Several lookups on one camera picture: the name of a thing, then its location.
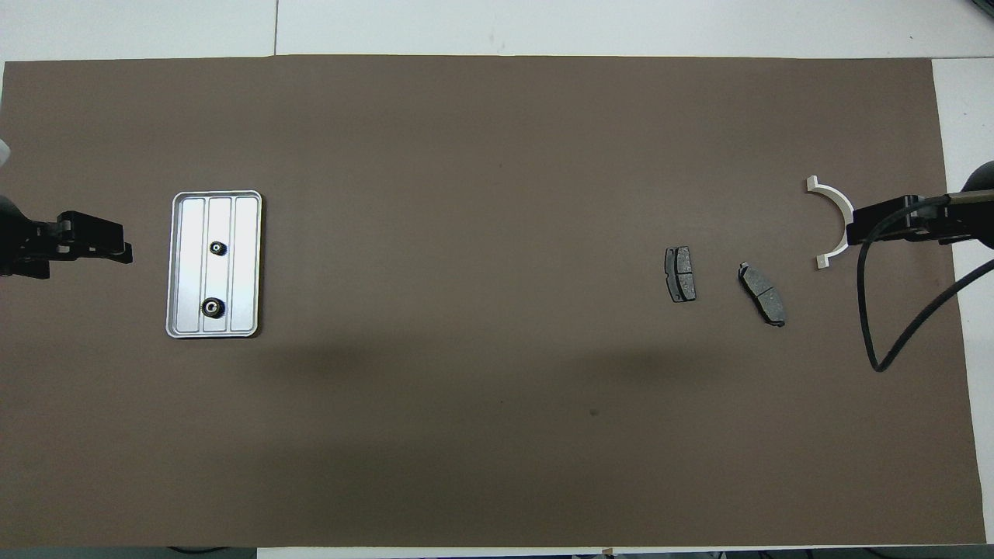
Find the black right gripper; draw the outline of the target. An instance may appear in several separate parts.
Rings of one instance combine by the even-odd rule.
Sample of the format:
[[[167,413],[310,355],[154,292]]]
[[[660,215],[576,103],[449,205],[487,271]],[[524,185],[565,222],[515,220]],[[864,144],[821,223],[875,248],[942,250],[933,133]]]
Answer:
[[[969,175],[958,192],[924,198],[931,205],[923,211],[926,238],[942,245],[976,240],[993,248],[993,162],[988,161]],[[856,209],[848,225],[848,245],[865,245],[882,220],[922,200],[917,195],[902,195]],[[902,218],[884,227],[874,237],[877,241],[908,241],[922,227],[915,218]]]

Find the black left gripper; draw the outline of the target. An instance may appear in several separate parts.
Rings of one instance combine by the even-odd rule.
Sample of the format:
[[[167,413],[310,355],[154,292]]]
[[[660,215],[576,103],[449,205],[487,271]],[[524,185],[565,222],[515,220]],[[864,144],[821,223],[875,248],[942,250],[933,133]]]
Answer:
[[[56,224],[30,220],[6,196],[1,197],[1,276],[24,276],[49,279],[50,258],[56,255],[57,241],[68,244],[124,244],[123,227],[112,220],[78,212],[65,211]],[[132,264],[134,249],[124,244],[120,252],[95,245],[61,245],[61,261],[108,259],[118,264]]]

